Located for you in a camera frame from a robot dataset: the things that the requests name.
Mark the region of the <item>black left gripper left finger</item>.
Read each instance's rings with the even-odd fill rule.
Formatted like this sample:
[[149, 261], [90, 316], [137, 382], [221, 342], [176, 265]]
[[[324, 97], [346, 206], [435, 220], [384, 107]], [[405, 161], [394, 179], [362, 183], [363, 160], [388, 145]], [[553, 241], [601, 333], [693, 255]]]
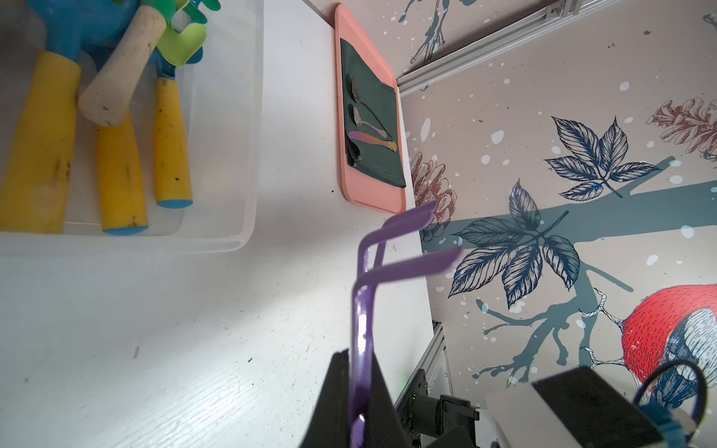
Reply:
[[332, 355], [300, 448], [349, 446], [348, 362], [347, 350]]

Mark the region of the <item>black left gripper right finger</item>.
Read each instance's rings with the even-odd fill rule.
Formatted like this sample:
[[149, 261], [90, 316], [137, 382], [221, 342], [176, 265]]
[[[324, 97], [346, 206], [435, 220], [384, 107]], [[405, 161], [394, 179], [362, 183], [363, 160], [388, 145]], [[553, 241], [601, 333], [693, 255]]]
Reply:
[[373, 356], [371, 392], [365, 419], [364, 447], [409, 447], [376, 356]]

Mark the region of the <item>purple rake pink handle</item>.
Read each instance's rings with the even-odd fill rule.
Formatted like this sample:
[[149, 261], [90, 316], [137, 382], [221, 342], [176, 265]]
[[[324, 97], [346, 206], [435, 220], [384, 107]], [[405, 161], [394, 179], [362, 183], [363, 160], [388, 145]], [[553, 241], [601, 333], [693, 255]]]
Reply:
[[384, 283], [432, 276], [447, 270], [460, 250], [423, 254], [414, 259], [384, 265], [389, 240], [420, 231], [431, 223], [437, 203], [425, 203], [391, 217], [358, 244], [357, 279], [352, 289], [350, 375], [348, 384], [348, 428], [351, 447], [366, 446], [365, 429], [372, 389], [373, 308], [377, 287]]

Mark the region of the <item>blue rake yellow handle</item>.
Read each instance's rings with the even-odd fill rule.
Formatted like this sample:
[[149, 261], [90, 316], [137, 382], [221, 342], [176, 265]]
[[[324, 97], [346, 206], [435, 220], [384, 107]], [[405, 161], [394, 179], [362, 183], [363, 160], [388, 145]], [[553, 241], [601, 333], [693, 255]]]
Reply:
[[80, 52], [120, 39], [136, 1], [32, 1], [46, 26], [1, 183], [1, 229], [61, 233], [77, 128]]
[[131, 112], [118, 127], [99, 127], [96, 160], [101, 226], [128, 236], [149, 227], [139, 150]]
[[154, 191], [156, 204], [182, 209], [193, 204], [190, 154], [176, 67], [155, 50]]

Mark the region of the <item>green rake wooden handle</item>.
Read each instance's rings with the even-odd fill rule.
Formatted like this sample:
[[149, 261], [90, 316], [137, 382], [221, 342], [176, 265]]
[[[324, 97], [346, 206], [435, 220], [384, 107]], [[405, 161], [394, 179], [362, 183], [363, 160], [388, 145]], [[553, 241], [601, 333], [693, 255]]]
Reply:
[[[200, 6], [200, 1], [141, 1], [119, 43], [78, 99], [84, 117], [103, 127], [120, 126], [167, 26], [178, 32], [189, 24], [207, 27], [208, 18]], [[188, 63], [200, 61], [202, 48]]]

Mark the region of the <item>lime rake wooden handle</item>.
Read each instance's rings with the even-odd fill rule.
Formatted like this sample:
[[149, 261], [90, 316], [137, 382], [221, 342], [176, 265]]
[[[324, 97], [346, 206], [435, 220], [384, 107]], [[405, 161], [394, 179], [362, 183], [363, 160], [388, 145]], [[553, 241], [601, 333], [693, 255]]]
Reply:
[[157, 43], [157, 49], [170, 65], [182, 67], [201, 50], [206, 40], [207, 28], [203, 24], [189, 24], [179, 32], [168, 25]]

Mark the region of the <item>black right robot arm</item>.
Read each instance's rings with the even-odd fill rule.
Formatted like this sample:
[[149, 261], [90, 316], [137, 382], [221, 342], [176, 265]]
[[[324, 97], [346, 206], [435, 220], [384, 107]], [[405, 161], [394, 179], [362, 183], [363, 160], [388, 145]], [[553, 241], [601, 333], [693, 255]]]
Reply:
[[[649, 386], [680, 368], [696, 378], [692, 412], [644, 399]], [[431, 447], [686, 447], [704, 417], [707, 393], [698, 365], [672, 360], [648, 376], [632, 401], [581, 367], [492, 394], [480, 409], [466, 399], [430, 397], [418, 371], [397, 411], [407, 435], [428, 439]]]

